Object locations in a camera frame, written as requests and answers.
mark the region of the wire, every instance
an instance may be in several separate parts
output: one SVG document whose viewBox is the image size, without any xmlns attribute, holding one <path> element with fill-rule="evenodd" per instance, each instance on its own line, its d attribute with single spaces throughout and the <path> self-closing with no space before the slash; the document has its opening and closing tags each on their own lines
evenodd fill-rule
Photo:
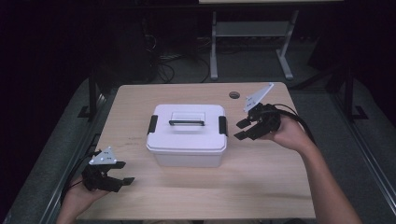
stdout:
<svg viewBox="0 0 396 224">
<path fill-rule="evenodd" d="M 69 191 L 71 188 L 73 188 L 75 185 L 82 183 L 82 181 L 83 181 L 83 180 L 80 180 L 80 181 L 78 181 L 77 183 L 75 183 L 74 185 L 69 186 L 69 188 L 66 190 L 66 192 Z"/>
<path fill-rule="evenodd" d="M 151 49 L 155 49 L 155 47 L 157 47 L 157 38 L 155 38 L 154 35 L 146 35 L 146 37 L 150 37 L 153 39 L 154 43 L 152 44 Z"/>
<path fill-rule="evenodd" d="M 299 123 L 303 126 L 303 129 L 304 129 L 306 135 L 308 135 L 308 137 L 311 139 L 311 141 L 312 141 L 315 145 L 317 144 L 317 143 L 315 142 L 314 135 L 311 133 L 311 130 L 309 129 L 308 125 L 305 123 L 305 121 L 304 121 L 302 118 L 300 118 L 300 116 L 291 114 L 290 112 L 288 112 L 288 111 L 286 111 L 286 110 L 281 110 L 281 109 L 278 109 L 277 112 L 278 112 L 279 114 L 281 114 L 281 115 L 286 115 L 286 116 L 288 116 L 289 118 L 294 119 L 295 121 L 299 122 Z"/>
<path fill-rule="evenodd" d="M 159 65 L 158 74 L 160 75 L 160 78 L 163 80 L 163 83 L 164 84 L 170 83 L 172 79 L 175 77 L 175 69 L 172 66 L 165 63 L 160 63 L 158 65 Z M 167 67 L 171 70 L 172 75 L 170 77 L 168 77 L 168 75 L 166 74 L 165 70 L 163 69 L 164 67 Z"/>
<path fill-rule="evenodd" d="M 169 63 L 175 59 L 180 59 L 182 57 L 183 57 L 182 54 L 173 54 L 173 55 L 160 56 L 160 59 L 163 60 L 163 63 Z"/>
<path fill-rule="evenodd" d="M 201 41 L 201 40 L 205 40 L 205 42 L 197 47 L 198 52 L 201 52 L 204 49 L 208 49 L 210 47 L 210 44 L 212 43 L 212 39 L 210 37 L 204 37 L 204 38 L 200 39 L 199 41 Z"/>
<path fill-rule="evenodd" d="M 92 156 L 97 156 L 101 151 L 94 151 L 94 152 L 90 152 L 88 154 L 86 154 L 84 157 L 80 158 L 75 166 L 73 167 L 72 171 L 70 172 L 69 176 L 66 179 L 66 182 L 64 183 L 64 188 L 62 189 L 61 192 L 61 204 L 64 201 L 64 196 L 66 196 L 66 192 L 70 190 L 69 184 L 73 178 L 73 176 L 76 174 L 77 169 L 79 168 L 79 166 L 85 161 L 85 159 L 87 159 L 88 157 L 92 157 Z"/>
<path fill-rule="evenodd" d="M 297 112 L 295 110 L 293 110 L 291 107 L 289 107 L 288 105 L 282 105 L 282 104 L 276 104 L 276 105 L 281 105 L 286 107 L 287 109 L 291 110 L 295 115 L 297 115 Z"/>
<path fill-rule="evenodd" d="M 203 63 L 206 65 L 206 68 L 207 68 L 206 76 L 205 76 L 204 79 L 202 79 L 202 81 L 201 81 L 201 83 L 204 83 L 204 82 L 207 80 L 207 78 L 210 77 L 210 65 L 209 65 L 209 63 L 207 63 L 203 58 L 201 58 L 201 57 L 199 57 L 199 56 L 197 56 L 197 59 L 198 59 L 199 61 L 203 62 Z"/>
</svg>

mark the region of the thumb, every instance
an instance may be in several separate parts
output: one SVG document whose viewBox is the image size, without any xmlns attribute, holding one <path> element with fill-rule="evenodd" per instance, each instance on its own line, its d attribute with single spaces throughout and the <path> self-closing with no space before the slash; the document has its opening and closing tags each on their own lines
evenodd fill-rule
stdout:
<svg viewBox="0 0 396 224">
<path fill-rule="evenodd" d="M 92 193 L 92 196 L 93 196 L 94 200 L 98 200 L 98 199 L 104 197 L 105 195 L 107 195 L 108 193 L 109 193 L 109 191 L 97 189 Z"/>
<path fill-rule="evenodd" d="M 263 135 L 260 139 L 274 141 L 275 133 L 268 133 Z"/>
</svg>

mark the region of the wooden surface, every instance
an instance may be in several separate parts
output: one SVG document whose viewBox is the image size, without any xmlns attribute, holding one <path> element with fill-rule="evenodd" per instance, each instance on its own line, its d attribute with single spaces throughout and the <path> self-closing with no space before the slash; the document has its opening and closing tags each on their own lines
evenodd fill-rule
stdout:
<svg viewBox="0 0 396 224">
<path fill-rule="evenodd" d="M 232 4 L 232 3 L 325 3 L 344 2 L 344 0 L 199 0 L 200 4 Z"/>
<path fill-rule="evenodd" d="M 122 86 L 108 115 L 98 148 L 113 147 L 125 161 L 116 178 L 135 177 L 94 203 L 82 219 L 223 219 L 314 217 L 300 156 L 264 140 L 237 140 L 235 124 L 246 117 L 246 96 L 268 83 L 213 83 Z M 238 91 L 239 99 L 229 92 Z M 294 108 L 286 86 L 275 86 L 263 104 Z M 228 146 L 218 168 L 159 166 L 146 148 L 149 120 L 159 104 L 222 105 L 228 120 Z"/>
</svg>

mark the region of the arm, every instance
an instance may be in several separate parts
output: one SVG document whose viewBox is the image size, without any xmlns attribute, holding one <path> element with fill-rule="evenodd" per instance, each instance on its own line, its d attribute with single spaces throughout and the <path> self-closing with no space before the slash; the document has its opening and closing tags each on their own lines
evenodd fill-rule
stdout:
<svg viewBox="0 0 396 224">
<path fill-rule="evenodd" d="M 318 223 L 361 223 L 355 209 L 332 176 L 319 149 L 305 134 L 299 123 L 282 117 L 279 130 L 268 133 L 263 139 L 273 140 L 301 155 Z"/>
<path fill-rule="evenodd" d="M 82 177 L 72 182 L 67 191 L 56 224 L 75 223 L 76 218 L 87 210 L 93 202 L 108 194 L 105 190 L 89 191 L 81 183 Z"/>
</svg>

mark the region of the metal stand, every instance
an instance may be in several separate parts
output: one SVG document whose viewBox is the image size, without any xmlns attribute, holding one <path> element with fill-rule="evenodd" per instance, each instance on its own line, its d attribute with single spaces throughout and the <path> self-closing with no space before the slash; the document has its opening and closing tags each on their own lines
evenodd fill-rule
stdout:
<svg viewBox="0 0 396 224">
<path fill-rule="evenodd" d="M 212 20 L 212 49 L 210 51 L 210 77 L 212 80 L 219 78 L 216 58 L 217 36 L 284 36 L 285 42 L 281 49 L 276 50 L 276 56 L 282 66 L 285 78 L 293 79 L 285 55 L 288 50 L 294 24 L 297 21 L 299 11 L 292 13 L 289 21 L 217 21 L 216 11 L 213 12 Z"/>
<path fill-rule="evenodd" d="M 90 75 L 88 78 L 88 86 L 89 86 L 89 92 L 90 92 L 90 111 L 87 112 L 88 107 L 83 106 L 81 110 L 79 111 L 78 117 L 79 118 L 88 118 L 88 121 L 92 121 L 92 119 L 96 115 L 96 83 L 94 81 L 93 75 Z"/>
</svg>

